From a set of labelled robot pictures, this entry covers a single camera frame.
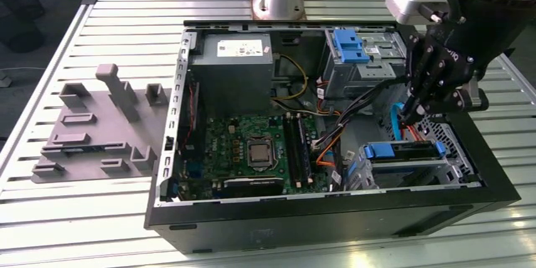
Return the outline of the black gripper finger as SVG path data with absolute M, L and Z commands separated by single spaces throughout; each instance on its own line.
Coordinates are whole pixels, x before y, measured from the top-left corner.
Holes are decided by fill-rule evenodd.
M 439 85 L 446 69 L 443 45 L 436 28 L 427 33 L 412 32 L 407 42 L 407 78 L 410 96 L 404 104 L 404 123 L 415 124 L 427 114 L 443 112 L 446 93 Z
M 476 110 L 474 100 L 467 90 L 456 89 L 446 96 L 436 95 L 428 98 L 418 106 L 418 113 L 414 122 L 420 122 L 428 115 L 448 114 L 455 112 L 471 112 Z

